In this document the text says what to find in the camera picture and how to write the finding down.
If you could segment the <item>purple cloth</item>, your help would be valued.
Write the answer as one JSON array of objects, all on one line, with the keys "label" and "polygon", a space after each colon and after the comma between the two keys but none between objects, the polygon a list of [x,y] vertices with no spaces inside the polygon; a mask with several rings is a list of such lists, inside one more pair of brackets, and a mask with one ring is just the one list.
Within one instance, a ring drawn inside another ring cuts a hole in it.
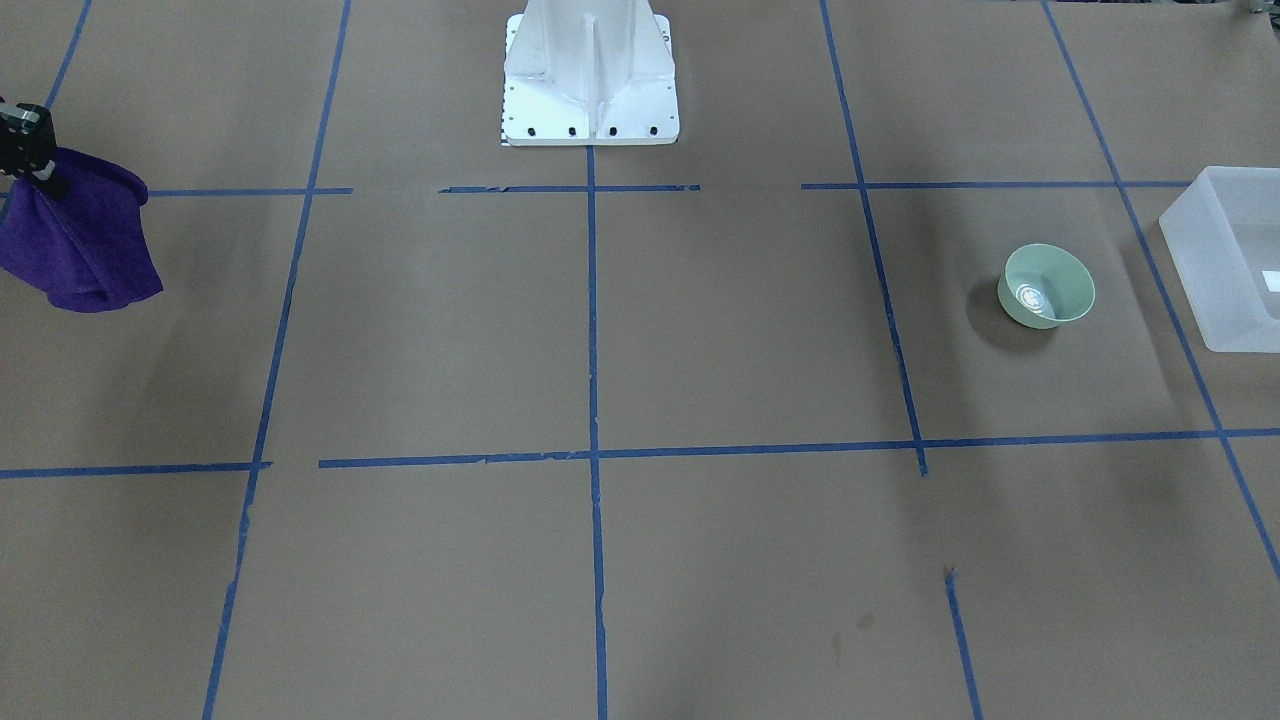
[{"label": "purple cloth", "polygon": [[50,199],[27,177],[14,181],[3,223],[1,265],[73,313],[105,313],[161,293],[141,218],[147,184],[115,163],[58,149]]}]

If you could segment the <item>light green bowl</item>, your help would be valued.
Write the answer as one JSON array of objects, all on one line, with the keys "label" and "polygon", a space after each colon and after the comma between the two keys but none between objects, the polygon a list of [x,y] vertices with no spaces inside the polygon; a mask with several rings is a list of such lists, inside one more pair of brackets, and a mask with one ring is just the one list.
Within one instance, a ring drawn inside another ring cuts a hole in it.
[{"label": "light green bowl", "polygon": [[1085,264],[1050,243],[1015,249],[1004,264],[996,292],[1007,316],[1038,331],[1079,320],[1096,302],[1094,279]]}]

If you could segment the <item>clear plastic bin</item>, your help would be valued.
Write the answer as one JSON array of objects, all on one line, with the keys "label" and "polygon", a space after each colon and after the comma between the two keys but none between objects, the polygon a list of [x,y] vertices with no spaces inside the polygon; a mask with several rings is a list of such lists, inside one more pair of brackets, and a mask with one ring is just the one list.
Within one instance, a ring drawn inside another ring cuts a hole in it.
[{"label": "clear plastic bin", "polygon": [[1204,346],[1279,351],[1279,170],[1207,167],[1158,219]]}]

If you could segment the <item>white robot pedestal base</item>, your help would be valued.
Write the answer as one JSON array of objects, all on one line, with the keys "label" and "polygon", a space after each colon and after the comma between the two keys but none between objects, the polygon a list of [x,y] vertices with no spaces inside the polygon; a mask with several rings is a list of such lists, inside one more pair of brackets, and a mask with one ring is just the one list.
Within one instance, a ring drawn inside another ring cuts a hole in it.
[{"label": "white robot pedestal base", "polygon": [[504,146],[678,141],[672,27],[649,1],[529,1],[504,41]]}]

